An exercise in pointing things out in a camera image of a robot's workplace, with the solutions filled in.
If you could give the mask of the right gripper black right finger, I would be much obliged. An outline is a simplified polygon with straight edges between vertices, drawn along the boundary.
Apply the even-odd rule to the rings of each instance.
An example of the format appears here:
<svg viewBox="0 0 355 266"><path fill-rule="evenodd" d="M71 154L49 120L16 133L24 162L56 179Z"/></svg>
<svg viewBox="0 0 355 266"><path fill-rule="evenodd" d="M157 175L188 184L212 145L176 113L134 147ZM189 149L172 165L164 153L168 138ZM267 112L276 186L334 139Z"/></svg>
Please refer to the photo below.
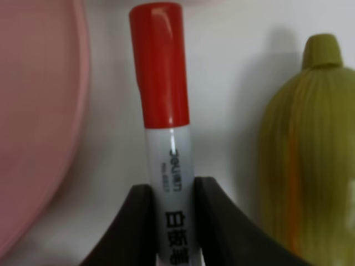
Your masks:
<svg viewBox="0 0 355 266"><path fill-rule="evenodd" d="M308 264L253 224L213 177L195 178L194 196L197 238L206 265Z"/></svg>

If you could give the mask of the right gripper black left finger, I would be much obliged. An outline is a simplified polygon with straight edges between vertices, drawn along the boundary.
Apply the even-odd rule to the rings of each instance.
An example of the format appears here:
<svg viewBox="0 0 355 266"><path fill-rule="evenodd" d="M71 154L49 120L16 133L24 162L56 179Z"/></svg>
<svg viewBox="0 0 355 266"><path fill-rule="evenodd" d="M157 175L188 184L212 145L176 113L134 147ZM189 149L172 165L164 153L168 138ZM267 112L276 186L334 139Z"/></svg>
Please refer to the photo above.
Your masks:
<svg viewBox="0 0 355 266"><path fill-rule="evenodd" d="M135 185L81 265L155 265L156 254L153 192L149 185Z"/></svg>

